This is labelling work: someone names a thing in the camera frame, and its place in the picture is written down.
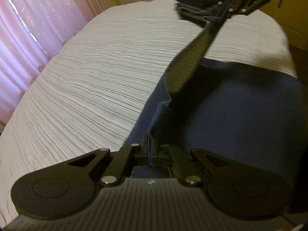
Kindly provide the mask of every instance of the dark floor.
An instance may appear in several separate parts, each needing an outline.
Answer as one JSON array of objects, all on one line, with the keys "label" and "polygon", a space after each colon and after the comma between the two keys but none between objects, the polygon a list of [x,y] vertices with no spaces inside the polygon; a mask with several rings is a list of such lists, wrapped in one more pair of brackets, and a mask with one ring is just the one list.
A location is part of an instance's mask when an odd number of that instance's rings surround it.
[{"label": "dark floor", "polygon": [[290,45],[298,79],[302,84],[304,103],[308,109],[308,52]]}]

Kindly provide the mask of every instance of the pink curtain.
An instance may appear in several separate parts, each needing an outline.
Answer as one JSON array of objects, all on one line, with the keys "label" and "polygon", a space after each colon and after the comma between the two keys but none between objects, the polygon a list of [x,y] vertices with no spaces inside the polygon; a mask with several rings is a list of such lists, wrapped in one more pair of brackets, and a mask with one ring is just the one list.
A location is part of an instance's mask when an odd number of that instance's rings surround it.
[{"label": "pink curtain", "polygon": [[21,97],[104,0],[0,0],[0,133]]}]

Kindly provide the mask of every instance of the mattress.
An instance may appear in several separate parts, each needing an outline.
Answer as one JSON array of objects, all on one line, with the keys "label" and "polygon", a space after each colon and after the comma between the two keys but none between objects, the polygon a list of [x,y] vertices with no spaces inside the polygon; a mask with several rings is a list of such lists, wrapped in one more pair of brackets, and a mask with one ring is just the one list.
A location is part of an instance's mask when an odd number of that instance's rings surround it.
[{"label": "mattress", "polygon": [[[24,174],[92,150],[118,150],[169,62],[201,28],[178,19],[174,0],[112,7],[68,41],[26,92],[0,137],[0,226]],[[207,58],[296,77],[288,41],[261,11],[226,22]]]}]

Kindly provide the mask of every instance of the metal rivet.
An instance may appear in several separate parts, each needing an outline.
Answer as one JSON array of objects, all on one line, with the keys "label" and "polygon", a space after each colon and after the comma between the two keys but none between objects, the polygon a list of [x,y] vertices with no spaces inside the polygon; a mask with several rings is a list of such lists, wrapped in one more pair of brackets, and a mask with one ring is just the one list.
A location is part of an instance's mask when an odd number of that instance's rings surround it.
[{"label": "metal rivet", "polygon": [[101,181],[105,184],[112,184],[116,182],[116,177],[114,176],[104,176]]},{"label": "metal rivet", "polygon": [[189,184],[196,184],[201,182],[201,178],[199,176],[187,176],[185,181]]},{"label": "metal rivet", "polygon": [[156,181],[154,181],[154,180],[149,180],[149,181],[147,181],[147,183],[150,184],[150,185],[153,185],[153,184],[156,183]]}]

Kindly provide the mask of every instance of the bed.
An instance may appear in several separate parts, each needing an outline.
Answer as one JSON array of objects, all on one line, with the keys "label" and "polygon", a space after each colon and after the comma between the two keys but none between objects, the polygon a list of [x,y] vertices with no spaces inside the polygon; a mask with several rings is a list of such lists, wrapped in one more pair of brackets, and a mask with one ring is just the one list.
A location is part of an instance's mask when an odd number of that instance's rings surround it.
[{"label": "bed", "polygon": [[[174,4],[112,7],[49,62],[0,137],[0,226],[17,216],[10,189],[19,177],[121,147],[169,62],[201,31],[179,20]],[[284,32],[261,11],[228,20],[206,57],[296,77]]]}]

